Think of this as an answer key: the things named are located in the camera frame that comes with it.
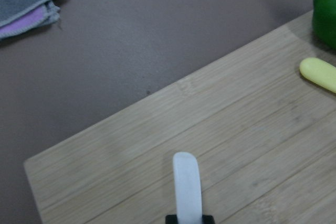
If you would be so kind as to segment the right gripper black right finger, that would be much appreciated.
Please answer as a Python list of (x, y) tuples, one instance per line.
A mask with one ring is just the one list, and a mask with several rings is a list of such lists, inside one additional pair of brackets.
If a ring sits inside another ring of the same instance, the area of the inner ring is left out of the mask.
[(202, 215), (202, 224), (215, 224), (215, 219), (212, 215)]

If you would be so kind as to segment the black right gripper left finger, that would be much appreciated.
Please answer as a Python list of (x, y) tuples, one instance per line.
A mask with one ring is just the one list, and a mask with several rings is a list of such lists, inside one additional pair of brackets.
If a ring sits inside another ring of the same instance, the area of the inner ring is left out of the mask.
[(165, 224), (178, 224), (177, 215), (166, 215)]

